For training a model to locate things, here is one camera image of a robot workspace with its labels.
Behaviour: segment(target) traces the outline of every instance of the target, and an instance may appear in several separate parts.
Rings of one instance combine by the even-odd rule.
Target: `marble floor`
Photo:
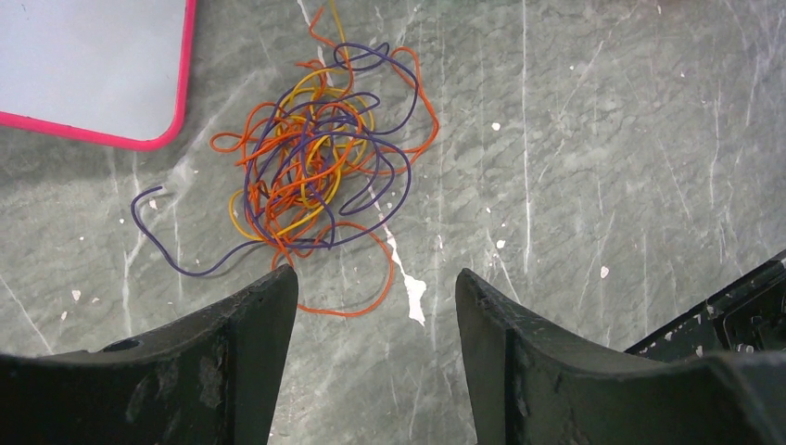
[[[403,270],[387,300],[358,319],[298,314],[271,443],[474,443],[463,267],[621,350],[786,248],[783,2],[337,3],[350,40],[419,52],[442,128],[388,225]],[[192,269],[239,241],[223,203],[241,177],[209,138],[301,77],[321,5],[199,2],[185,125],[160,151],[0,129],[4,352],[96,350],[269,270],[260,248],[180,276],[129,203],[176,185],[143,214]],[[393,117],[406,97],[383,77]],[[419,116],[399,142],[427,136]],[[335,308],[374,298],[387,270],[369,239],[296,266],[301,299]],[[404,272],[425,282],[423,325]]]

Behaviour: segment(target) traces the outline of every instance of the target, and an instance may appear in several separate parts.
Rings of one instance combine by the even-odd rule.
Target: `wire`
[[[248,113],[242,133],[220,132],[210,139],[213,150],[240,155],[235,165],[243,169],[243,186],[230,196],[227,209],[233,226],[247,241],[232,248],[207,270],[190,272],[177,264],[137,214],[139,201],[161,190],[161,186],[146,190],[133,199],[132,217],[167,263],[188,276],[213,273],[237,251],[253,245],[265,244],[275,249],[271,262],[274,268],[282,257],[294,266],[293,256],[308,258],[316,249],[335,248],[368,235],[383,250],[388,262],[387,283],[377,299],[360,311],[298,305],[306,312],[357,317],[378,307],[392,286],[395,263],[390,250],[374,231],[386,224],[404,204],[412,185],[412,163],[434,142],[439,122],[423,89],[416,53],[404,46],[390,51],[387,43],[370,47],[347,42],[334,0],[329,1],[329,7],[339,43],[314,30],[323,8],[314,17],[309,33],[318,42],[333,48],[333,63],[299,62],[297,66],[310,72],[275,102],[263,102],[254,107]],[[403,54],[409,56],[414,70],[396,58]],[[389,65],[414,94],[405,117],[390,128],[380,129],[374,119],[374,110],[380,107],[382,100],[371,92],[353,92],[353,87],[359,73],[384,65]],[[333,85],[333,78],[345,79],[344,86]],[[387,138],[407,124],[418,101],[424,104],[431,118],[431,133],[419,146],[399,148]],[[220,144],[226,140],[234,142]],[[388,204],[390,210],[384,215],[379,202],[397,177],[404,179],[403,193],[395,204]],[[361,181],[363,185],[338,206],[338,197],[346,195],[339,192],[349,183],[357,183],[354,178],[365,178]],[[239,198],[240,212],[236,210]],[[379,213],[379,222],[374,225],[365,227],[345,219],[371,207]],[[349,227],[357,233],[341,238],[337,236],[339,227]]]

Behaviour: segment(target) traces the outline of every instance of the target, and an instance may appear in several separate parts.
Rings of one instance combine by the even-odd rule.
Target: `white paint splatter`
[[[385,218],[385,215],[382,214],[382,210],[379,208],[379,203],[376,201],[376,194],[371,188],[369,188],[369,195],[371,195],[371,198],[374,200],[374,207],[376,207],[377,211],[379,211],[378,216],[381,221]],[[410,303],[409,317],[420,323],[421,326],[425,327],[425,315],[423,314],[423,306],[421,305],[420,301],[423,298],[423,294],[425,293],[425,281],[417,280],[411,275],[407,275],[407,273],[404,271],[404,266],[401,263],[401,257],[399,256],[399,245],[396,243],[396,237],[393,236],[393,233],[391,233],[390,229],[387,228],[386,223],[382,224],[382,229],[387,235],[387,243],[393,250],[390,254],[390,258],[399,266],[401,275],[404,277],[404,287],[407,288],[407,300]]]

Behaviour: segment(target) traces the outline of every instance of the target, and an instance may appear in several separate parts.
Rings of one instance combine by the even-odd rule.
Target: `pink frame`
[[[185,118],[185,97],[188,89],[188,72],[191,62],[191,46],[194,39],[194,22],[197,9],[197,0],[186,0],[184,24],[183,24],[183,43],[180,53],[180,68],[178,69],[177,93],[175,96],[174,117],[170,127],[161,136],[149,141],[139,141],[127,137],[115,136],[112,134],[93,132],[82,128],[72,127],[50,121],[41,121],[28,118],[17,114],[5,113],[0,111],[0,125],[29,130],[32,132],[52,134],[54,136],[77,139],[103,146],[114,146],[136,151],[152,151],[166,146],[174,140],[175,136],[183,127]]]

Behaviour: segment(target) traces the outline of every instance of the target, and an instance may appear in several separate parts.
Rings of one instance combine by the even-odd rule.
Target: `black plastic part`
[[[297,303],[284,266],[96,353],[0,355],[0,443],[267,443]]]
[[[481,445],[786,442],[786,354],[663,363],[609,350],[468,270],[456,308]]]
[[[627,352],[673,362],[714,350],[786,350],[786,250]]]

